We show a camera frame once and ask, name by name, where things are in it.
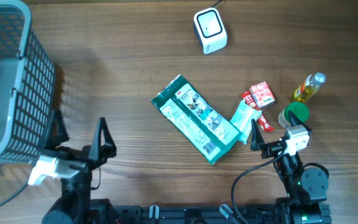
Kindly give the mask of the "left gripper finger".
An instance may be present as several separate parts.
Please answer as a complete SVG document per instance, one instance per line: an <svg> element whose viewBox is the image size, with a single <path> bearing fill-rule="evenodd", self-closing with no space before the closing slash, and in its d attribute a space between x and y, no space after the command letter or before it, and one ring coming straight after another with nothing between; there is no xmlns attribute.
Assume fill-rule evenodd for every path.
<svg viewBox="0 0 358 224"><path fill-rule="evenodd" d="M96 125L88 158L93 161L101 161L115 156L116 145L110 135L106 119L104 117L100 117Z"/></svg>
<svg viewBox="0 0 358 224"><path fill-rule="evenodd" d="M55 149L61 143L67 142L69 135L60 110L53 110L45 130L44 149Z"/></svg>

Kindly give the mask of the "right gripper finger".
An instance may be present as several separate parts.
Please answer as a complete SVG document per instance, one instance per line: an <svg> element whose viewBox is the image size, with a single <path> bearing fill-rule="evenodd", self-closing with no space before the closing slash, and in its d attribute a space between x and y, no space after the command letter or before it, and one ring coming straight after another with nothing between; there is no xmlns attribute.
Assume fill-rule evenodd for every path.
<svg viewBox="0 0 358 224"><path fill-rule="evenodd" d="M291 110L288 112L288 118L290 119L291 127L303 126L309 133L311 132L311 128L298 119L298 117Z"/></svg>
<svg viewBox="0 0 358 224"><path fill-rule="evenodd" d="M251 120L252 125L252 136L251 136L251 142L250 142L250 150L251 151L259 151L262 149L262 145L265 144L265 141L260 133L258 124L256 120Z"/></svg>

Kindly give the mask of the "green lid jar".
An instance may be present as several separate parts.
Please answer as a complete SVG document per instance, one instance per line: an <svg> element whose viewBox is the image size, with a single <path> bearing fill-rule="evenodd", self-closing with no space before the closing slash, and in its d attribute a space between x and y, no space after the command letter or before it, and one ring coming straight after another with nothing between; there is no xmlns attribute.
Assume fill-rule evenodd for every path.
<svg viewBox="0 0 358 224"><path fill-rule="evenodd" d="M278 116L279 125L285 129L291 126L289 111L291 111L302 122L307 121L310 116L310 111L304 103L290 103Z"/></svg>

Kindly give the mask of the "light green plastic sachet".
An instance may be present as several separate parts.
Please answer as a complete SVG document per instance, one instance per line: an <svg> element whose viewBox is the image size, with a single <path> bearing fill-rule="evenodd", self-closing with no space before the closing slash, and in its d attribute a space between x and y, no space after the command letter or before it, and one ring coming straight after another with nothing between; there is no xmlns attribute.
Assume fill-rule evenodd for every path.
<svg viewBox="0 0 358 224"><path fill-rule="evenodd" d="M236 109L230 123L233 124L241 133L239 141L247 144L247 140L252 131L252 120L258 120L262 112L251 108L242 100Z"/></svg>

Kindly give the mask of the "yellow oil bottle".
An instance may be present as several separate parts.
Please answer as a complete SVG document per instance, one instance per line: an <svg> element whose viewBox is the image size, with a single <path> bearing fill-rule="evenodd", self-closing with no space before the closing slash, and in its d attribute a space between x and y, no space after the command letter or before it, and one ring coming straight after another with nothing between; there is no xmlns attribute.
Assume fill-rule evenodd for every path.
<svg viewBox="0 0 358 224"><path fill-rule="evenodd" d="M306 103L325 83L325 74L318 72L309 75L306 80L294 91L291 96L292 102Z"/></svg>

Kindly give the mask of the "red tissue pack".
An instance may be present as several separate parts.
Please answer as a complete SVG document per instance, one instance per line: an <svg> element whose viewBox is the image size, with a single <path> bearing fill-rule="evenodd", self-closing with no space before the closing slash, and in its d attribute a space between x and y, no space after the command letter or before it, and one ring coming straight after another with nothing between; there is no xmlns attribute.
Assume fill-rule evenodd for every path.
<svg viewBox="0 0 358 224"><path fill-rule="evenodd" d="M267 82L252 85L249 90L259 108L275 102L275 97Z"/></svg>

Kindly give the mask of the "green 3M gloves package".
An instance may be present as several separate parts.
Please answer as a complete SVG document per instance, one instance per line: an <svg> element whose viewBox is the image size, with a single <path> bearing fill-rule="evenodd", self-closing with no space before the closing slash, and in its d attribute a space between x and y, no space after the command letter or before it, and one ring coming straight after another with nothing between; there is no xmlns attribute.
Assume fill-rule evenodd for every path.
<svg viewBox="0 0 358 224"><path fill-rule="evenodd" d="M151 102L211 165L241 137L241 132L182 75L175 77Z"/></svg>

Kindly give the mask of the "red Nescafe coffee stick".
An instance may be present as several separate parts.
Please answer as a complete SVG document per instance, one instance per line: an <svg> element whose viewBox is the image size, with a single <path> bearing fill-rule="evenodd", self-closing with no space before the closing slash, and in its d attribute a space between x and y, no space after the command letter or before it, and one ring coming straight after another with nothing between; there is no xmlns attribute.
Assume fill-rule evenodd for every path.
<svg viewBox="0 0 358 224"><path fill-rule="evenodd" d="M250 93L250 91L243 92L241 94L241 97L242 97L242 99L245 101L245 103L248 106L250 106L251 108L253 108L253 109L257 110L257 111L261 111L261 109L259 108L259 106L255 102L255 100L254 100L252 94ZM257 122L265 132L274 131L274 127L267 121L267 119L264 116L264 114L261 114L261 116L259 117Z"/></svg>

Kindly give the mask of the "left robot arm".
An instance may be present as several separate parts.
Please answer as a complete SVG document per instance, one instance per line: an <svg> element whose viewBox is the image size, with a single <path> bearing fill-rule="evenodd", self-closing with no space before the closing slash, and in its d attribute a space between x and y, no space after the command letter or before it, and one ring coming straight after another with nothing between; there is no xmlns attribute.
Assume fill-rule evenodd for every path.
<svg viewBox="0 0 358 224"><path fill-rule="evenodd" d="M62 112L53 110L40 151L51 158L62 183L62 196L45 214L42 223L120 223L121 218L110 200L92 199L93 171L116 156L116 145L104 117L99 118L93 141L82 150L62 146L69 140Z"/></svg>

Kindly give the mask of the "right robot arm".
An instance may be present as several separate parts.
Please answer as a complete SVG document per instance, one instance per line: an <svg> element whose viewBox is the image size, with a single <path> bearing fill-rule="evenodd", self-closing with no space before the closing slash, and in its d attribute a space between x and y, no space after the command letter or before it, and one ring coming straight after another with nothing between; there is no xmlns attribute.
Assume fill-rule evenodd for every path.
<svg viewBox="0 0 358 224"><path fill-rule="evenodd" d="M252 121L252 151L260 151L263 159L272 158L275 170L287 196L275 203L247 205L242 212L250 223L304 223L329 224L332 222L327 200L329 171L321 164L304 164L299 151L308 146L311 129L290 111L290 127L284 137L266 143Z"/></svg>

